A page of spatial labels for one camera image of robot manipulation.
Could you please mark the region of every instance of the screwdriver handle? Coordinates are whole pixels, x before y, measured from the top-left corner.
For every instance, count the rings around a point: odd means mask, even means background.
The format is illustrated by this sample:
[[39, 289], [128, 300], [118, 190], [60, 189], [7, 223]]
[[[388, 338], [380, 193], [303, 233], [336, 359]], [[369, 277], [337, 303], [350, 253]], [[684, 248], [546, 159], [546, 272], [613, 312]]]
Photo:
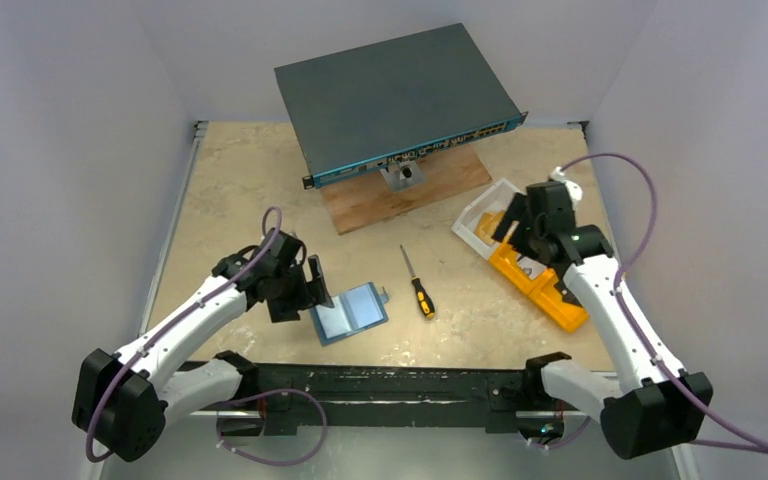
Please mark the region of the screwdriver handle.
[[425, 287], [422, 286], [422, 282], [419, 281], [419, 277], [413, 277], [411, 279], [413, 289], [416, 291], [416, 301], [419, 302], [419, 309], [425, 315], [425, 318], [434, 318], [434, 302], [431, 301], [431, 297], [428, 296], [428, 292], [425, 291]]

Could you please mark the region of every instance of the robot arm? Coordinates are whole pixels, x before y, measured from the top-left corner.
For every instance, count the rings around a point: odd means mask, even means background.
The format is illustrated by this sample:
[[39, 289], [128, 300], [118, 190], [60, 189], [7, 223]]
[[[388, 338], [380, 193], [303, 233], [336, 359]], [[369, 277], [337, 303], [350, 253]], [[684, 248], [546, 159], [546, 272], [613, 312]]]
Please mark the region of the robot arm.
[[[525, 378], [544, 398], [575, 406], [601, 425], [608, 444], [621, 458], [633, 458], [696, 438], [704, 419], [656, 366], [615, 298], [619, 263], [598, 227], [577, 226], [574, 206], [580, 189], [553, 172], [551, 181], [516, 194], [494, 233], [494, 240], [555, 270], [556, 288], [590, 315], [617, 372], [607, 380], [556, 353], [529, 360]], [[619, 289], [640, 330], [688, 389], [708, 405], [713, 388], [704, 373], [688, 374], [658, 337], [625, 282]]]
[[[254, 366], [233, 352], [220, 353], [195, 370], [175, 372], [220, 328], [257, 303], [266, 302], [273, 322], [298, 320], [300, 310], [316, 305], [333, 306], [319, 259], [307, 258], [312, 279], [306, 280], [304, 259], [296, 260], [299, 251], [305, 252], [304, 244], [282, 231], [274, 233], [271, 244], [264, 240], [220, 260], [197, 291], [144, 336], [112, 355], [101, 349], [91, 353], [81, 365], [72, 422], [90, 430], [100, 399], [121, 373], [93, 435], [123, 460], [133, 461], [154, 445], [167, 425], [189, 413], [258, 393], [251, 374]], [[254, 257], [263, 249], [260, 261], [244, 270], [251, 261], [246, 254]], [[223, 286], [227, 288], [205, 301], [209, 292]], [[195, 310], [178, 318], [194, 305]], [[147, 348], [158, 332], [162, 334]]]

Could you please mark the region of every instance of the beige table surface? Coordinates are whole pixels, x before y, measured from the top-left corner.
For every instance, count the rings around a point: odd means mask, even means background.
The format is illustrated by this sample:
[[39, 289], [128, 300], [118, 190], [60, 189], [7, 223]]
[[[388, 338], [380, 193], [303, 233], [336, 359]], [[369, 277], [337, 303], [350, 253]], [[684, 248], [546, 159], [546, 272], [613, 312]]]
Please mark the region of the beige table surface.
[[[472, 144], [493, 176], [520, 188], [544, 181], [557, 165], [587, 152], [577, 129], [519, 128]], [[322, 347], [310, 315], [272, 324], [257, 305], [194, 355], [206, 360], [235, 350], [253, 362], [376, 366], [522, 368], [529, 357], [562, 350], [593, 370], [612, 370], [593, 325], [561, 330], [458, 238], [450, 227], [480, 187], [392, 220], [338, 236], [317, 190], [303, 190], [304, 158], [290, 124], [209, 124], [164, 269], [150, 325], [186, 300], [216, 262], [261, 238], [261, 215], [284, 211], [295, 232], [322, 260], [328, 289], [339, 293], [374, 282], [390, 294], [389, 321]], [[607, 225], [589, 162], [571, 178], [585, 192], [581, 223]], [[419, 313], [403, 243], [437, 306]]]

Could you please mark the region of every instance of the brown wooden plank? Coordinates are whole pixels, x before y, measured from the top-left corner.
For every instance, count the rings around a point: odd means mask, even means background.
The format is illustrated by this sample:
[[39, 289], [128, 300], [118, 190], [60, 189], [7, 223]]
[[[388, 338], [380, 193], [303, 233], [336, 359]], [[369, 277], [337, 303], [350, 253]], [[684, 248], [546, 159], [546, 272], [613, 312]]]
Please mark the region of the brown wooden plank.
[[425, 182], [398, 193], [390, 190], [378, 172], [322, 187], [337, 233], [343, 235], [492, 180], [470, 145], [429, 155], [420, 161], [420, 167]]

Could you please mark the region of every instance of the white wall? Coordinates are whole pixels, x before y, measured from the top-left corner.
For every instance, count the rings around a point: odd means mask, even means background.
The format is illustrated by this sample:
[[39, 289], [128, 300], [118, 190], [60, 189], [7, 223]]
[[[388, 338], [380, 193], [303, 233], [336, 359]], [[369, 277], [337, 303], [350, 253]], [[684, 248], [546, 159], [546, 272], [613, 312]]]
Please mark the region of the white wall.
[[187, 111], [199, 119], [285, 121], [273, 68], [463, 22], [536, 123], [596, 112], [655, 3], [135, 0]]
[[[630, 283], [713, 407], [768, 438], [768, 2], [662, 0], [590, 125], [654, 177], [662, 209]], [[597, 166], [620, 251], [648, 215], [642, 181]], [[730, 438], [706, 423], [704, 437]], [[768, 478], [768, 457], [698, 448], [703, 478]]]
[[76, 478], [78, 367], [138, 328], [190, 129], [128, 0], [0, 1], [0, 478]]

